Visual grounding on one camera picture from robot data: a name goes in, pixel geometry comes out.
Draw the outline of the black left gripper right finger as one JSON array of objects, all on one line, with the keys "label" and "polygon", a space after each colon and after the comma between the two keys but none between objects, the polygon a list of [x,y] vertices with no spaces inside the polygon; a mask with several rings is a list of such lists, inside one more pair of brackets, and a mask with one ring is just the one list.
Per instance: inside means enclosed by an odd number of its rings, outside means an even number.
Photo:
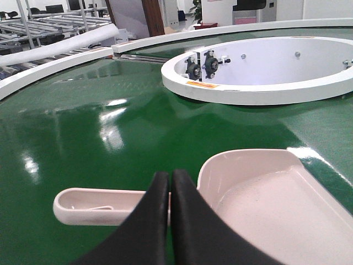
[{"label": "black left gripper right finger", "polygon": [[176,264],[280,264],[234,232],[184,169],[172,173],[171,227]]}]

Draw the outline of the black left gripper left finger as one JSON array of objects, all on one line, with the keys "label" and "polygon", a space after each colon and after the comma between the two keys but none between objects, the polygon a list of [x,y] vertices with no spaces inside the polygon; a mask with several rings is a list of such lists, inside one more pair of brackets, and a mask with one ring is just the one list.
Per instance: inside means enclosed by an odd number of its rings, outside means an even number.
[{"label": "black left gripper left finger", "polygon": [[159,171],[126,220],[72,264],[166,264],[169,174]]}]

